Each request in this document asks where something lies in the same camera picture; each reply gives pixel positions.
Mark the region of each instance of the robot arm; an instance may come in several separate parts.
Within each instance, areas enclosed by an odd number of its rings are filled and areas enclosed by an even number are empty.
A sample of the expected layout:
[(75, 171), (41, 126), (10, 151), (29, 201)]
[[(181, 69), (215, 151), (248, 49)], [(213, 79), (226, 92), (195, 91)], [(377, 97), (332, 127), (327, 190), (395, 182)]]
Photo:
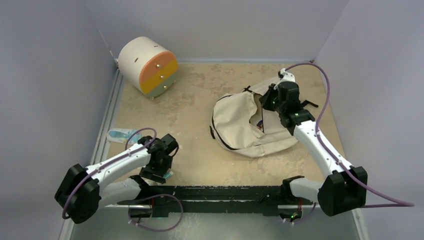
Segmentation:
[[(97, 209), (136, 199), (146, 184), (141, 177), (165, 183), (163, 176), (171, 168), (173, 160), (173, 156), (169, 154), (178, 148), (178, 143), (175, 138), (167, 134), (162, 139), (153, 140), (145, 149), (135, 151), (151, 140), (150, 136), (142, 137), (138, 143), (124, 152), (86, 168), (79, 164), (72, 166), (54, 199), (64, 208), (70, 197), (66, 212), (76, 224), (79, 224), (89, 219)], [(143, 168), (139, 175), (113, 183), (119, 177), (140, 167)], [(74, 195), (71, 195), (84, 178), (87, 180)]]
[(294, 76), (284, 68), (278, 76), (280, 81), (271, 84), (266, 94), (259, 99), (262, 108), (278, 113), (281, 124), (307, 148), (325, 178), (324, 183), (308, 180), (303, 176), (285, 179), (282, 188), (286, 197), (305, 198), (319, 203), (328, 216), (364, 206), (366, 189), (354, 182), (328, 154), (318, 141), (317, 134), (331, 152), (338, 156), (339, 162), (347, 166), (350, 173), (364, 184), (367, 184), (367, 172), (362, 167), (353, 167), (337, 152), (321, 131), (316, 132), (315, 118), (301, 107), (299, 86)]

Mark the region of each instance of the purple cable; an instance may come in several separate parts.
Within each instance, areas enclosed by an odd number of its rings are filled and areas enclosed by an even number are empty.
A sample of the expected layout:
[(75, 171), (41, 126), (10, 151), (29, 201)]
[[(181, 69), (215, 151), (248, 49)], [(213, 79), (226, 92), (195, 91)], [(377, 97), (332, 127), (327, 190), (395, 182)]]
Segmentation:
[(146, 230), (156, 232), (156, 233), (163, 233), (163, 232), (167, 232), (167, 231), (170, 231), (170, 230), (176, 228), (178, 226), (178, 224), (180, 224), (181, 220), (183, 219), (183, 213), (184, 213), (183, 204), (181, 204), (181, 201), (178, 200), (178, 198), (176, 198), (175, 196), (173, 196), (171, 194), (163, 193), (163, 194), (149, 196), (149, 197), (146, 197), (146, 198), (143, 198), (143, 199), (138, 199), (137, 202), (143, 202), (143, 201), (158, 198), (158, 197), (170, 197), (170, 198), (173, 198), (178, 203), (179, 208), (181, 209), (181, 214), (179, 215), (178, 221), (173, 226), (166, 228), (166, 229), (155, 229), (155, 228), (151, 228), (151, 227), (148, 227), (148, 226), (143, 226), (143, 225), (139, 224), (138, 222), (131, 219), (130, 209), (128, 208), (129, 222), (134, 224), (135, 226), (137, 226), (139, 228), (146, 229)]
[(359, 184), (361, 187), (363, 187), (364, 189), (370, 191), (371, 193), (380, 196), (386, 200), (389, 200), (395, 204), (372, 204), (372, 205), (365, 205), (363, 206), (363, 208), (384, 208), (384, 207), (413, 207), (415, 206), (415, 204), (413, 204), (412, 202), (407, 202), (407, 201), (402, 201), (402, 200), (398, 200), (396, 198), (393, 198), (391, 196), (385, 195), (369, 186), (367, 186), (366, 184), (364, 184), (363, 182), (359, 181), (359, 179), (357, 179), (355, 176), (352, 175), (352, 173), (348, 170), (348, 168), (343, 165), (343, 163), (339, 162), (339, 158), (324, 144), (323, 140), (321, 139), (321, 136), (319, 134), (319, 125), (320, 125), (320, 121), (321, 118), (324, 115), (324, 111), (327, 108), (327, 105), (329, 104), (329, 100), (330, 100), (330, 81), (329, 78), (326, 74), (326, 72), (318, 65), (313, 64), (313, 63), (308, 63), (308, 62), (304, 62), (304, 63), (298, 63), (298, 64), (294, 64), (292, 66), (289, 66), (288, 68), (286, 68), (285, 70), (288, 71), (294, 67), (300, 66), (300, 65), (311, 65), (316, 67), (317, 69), (319, 69), (321, 71), (321, 73), (324, 75), (325, 78), (325, 82), (327, 83), (327, 97), (325, 99), (325, 103), (324, 103), (324, 107), (322, 108), (321, 113), (319, 114), (318, 118), (316, 119), (316, 125), (315, 125), (315, 132), (316, 132), (316, 137), (318, 138), (319, 143), (322, 145), (322, 147), (327, 151), (328, 154), (331, 155), (331, 157), (335, 160), (335, 162), (340, 165), (340, 167), (347, 173), (347, 175), (353, 180), (355, 181), (357, 184)]
[[(144, 131), (144, 130), (152, 130), (153, 132), (154, 132), (154, 136), (153, 136), (153, 138), (150, 140), (150, 141), (148, 141), (148, 143), (146, 143), (145, 145), (143, 145), (143, 146), (141, 146), (141, 147), (139, 147), (139, 148), (137, 148), (137, 149), (135, 149), (135, 150), (132, 150), (131, 152), (130, 152), (130, 154), (134, 154), (134, 153), (137, 153), (137, 152), (139, 152), (139, 151), (141, 151), (141, 150), (143, 150), (143, 149), (145, 149), (146, 147), (148, 147), (150, 144), (152, 144), (153, 143), (153, 141), (156, 139), (156, 136), (158, 135), (158, 133), (156, 132), (156, 130), (155, 129), (153, 129), (153, 128), (151, 128), (151, 127), (145, 127), (145, 128), (142, 128), (142, 129), (139, 129), (139, 130), (137, 130), (136, 132), (134, 132), (130, 137), (129, 137), (129, 139), (128, 139), (128, 141), (126, 142), (126, 144), (125, 144), (125, 150), (127, 149), (127, 146), (128, 146), (128, 142), (130, 141), (130, 139), (135, 135), (135, 134), (137, 134), (137, 133), (139, 133), (139, 132), (141, 132), (141, 131)], [(114, 163), (116, 163), (117, 161), (119, 161), (119, 160), (122, 160), (122, 159), (124, 159), (124, 158), (126, 158), (127, 156), (128, 156), (129, 154), (127, 153), (127, 154), (124, 154), (124, 155), (122, 155), (122, 156), (119, 156), (119, 157), (117, 157), (117, 158), (115, 158), (115, 159), (113, 159), (113, 160), (111, 160), (111, 161), (109, 161), (109, 162), (107, 162), (107, 163), (105, 163), (105, 164), (103, 164), (103, 165), (101, 165), (99, 168), (98, 168), (98, 170), (97, 169), (95, 169), (94, 171), (92, 171), (92, 172), (90, 172), (87, 176), (85, 176), (77, 185), (76, 185), (76, 187), (72, 190), (72, 192), (70, 193), (70, 195), (69, 195), (69, 197), (67, 198), (67, 200), (66, 200), (66, 203), (65, 203), (65, 205), (63, 206), (63, 211), (62, 211), (62, 218), (63, 219), (69, 219), (70, 218), (70, 216), (66, 216), (66, 213), (67, 213), (67, 210), (68, 210), (68, 207), (69, 207), (69, 204), (71, 203), (71, 199), (74, 197), (74, 195), (75, 195), (75, 193), (81, 188), (81, 186), (89, 179), (89, 178), (91, 178), (94, 174), (96, 174), (96, 173), (98, 173), (99, 172), (99, 170), (102, 170), (102, 169), (104, 169), (104, 168), (106, 168), (107, 166), (109, 166), (109, 165), (111, 165), (111, 164), (114, 164)]]

